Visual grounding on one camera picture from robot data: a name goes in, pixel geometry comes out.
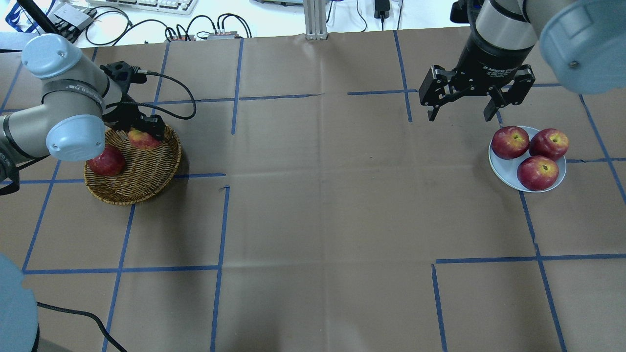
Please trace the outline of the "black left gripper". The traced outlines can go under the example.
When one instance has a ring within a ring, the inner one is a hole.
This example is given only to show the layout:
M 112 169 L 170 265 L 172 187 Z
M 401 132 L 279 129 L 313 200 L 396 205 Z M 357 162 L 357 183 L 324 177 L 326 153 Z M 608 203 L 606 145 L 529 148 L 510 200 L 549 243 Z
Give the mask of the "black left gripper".
M 132 129 L 149 134 L 161 142 L 164 139 L 165 122 L 158 114 L 147 116 L 139 111 L 139 103 L 128 94 L 132 84 L 147 82 L 148 71 L 126 62 L 100 66 L 107 76 L 107 87 L 102 93 L 105 103 L 103 121 L 111 129 L 130 132 Z

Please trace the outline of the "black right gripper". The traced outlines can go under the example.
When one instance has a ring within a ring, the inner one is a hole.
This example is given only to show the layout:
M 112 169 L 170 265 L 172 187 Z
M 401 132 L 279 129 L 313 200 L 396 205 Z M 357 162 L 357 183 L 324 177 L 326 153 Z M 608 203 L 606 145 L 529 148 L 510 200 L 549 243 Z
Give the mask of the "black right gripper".
M 421 105 L 430 108 L 428 120 L 434 122 L 443 105 L 463 96 L 490 96 L 483 111 L 485 122 L 503 107 L 520 105 L 535 83 L 532 67 L 523 62 L 523 49 L 502 49 L 480 37 L 469 37 L 456 67 L 450 71 L 432 65 L 418 89 Z M 512 79 L 511 87 L 503 91 Z

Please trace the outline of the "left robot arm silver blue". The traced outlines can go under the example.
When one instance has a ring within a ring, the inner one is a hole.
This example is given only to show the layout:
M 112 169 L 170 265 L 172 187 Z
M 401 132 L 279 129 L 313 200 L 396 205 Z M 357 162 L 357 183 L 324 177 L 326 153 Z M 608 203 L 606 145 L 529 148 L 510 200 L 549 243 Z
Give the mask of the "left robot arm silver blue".
M 18 189 L 19 167 L 33 160 L 99 156 L 106 128 L 134 128 L 162 139 L 162 119 L 139 111 L 128 94 L 131 84 L 147 80 L 147 71 L 126 62 L 98 66 L 58 34 L 31 39 L 22 65 L 41 80 L 41 103 L 1 118 L 1 179 L 11 181 L 3 192 Z

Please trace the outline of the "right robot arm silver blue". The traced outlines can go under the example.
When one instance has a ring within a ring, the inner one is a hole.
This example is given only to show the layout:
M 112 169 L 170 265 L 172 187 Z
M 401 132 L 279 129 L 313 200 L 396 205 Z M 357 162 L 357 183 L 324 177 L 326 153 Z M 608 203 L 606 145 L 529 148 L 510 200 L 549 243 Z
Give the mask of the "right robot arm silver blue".
M 623 0 L 457 0 L 453 23 L 470 34 L 456 67 L 430 67 L 418 93 L 433 121 L 440 108 L 465 96 L 488 96 L 484 118 L 519 105 L 535 83 L 525 64 L 535 46 L 562 87 L 602 94 L 626 82 Z

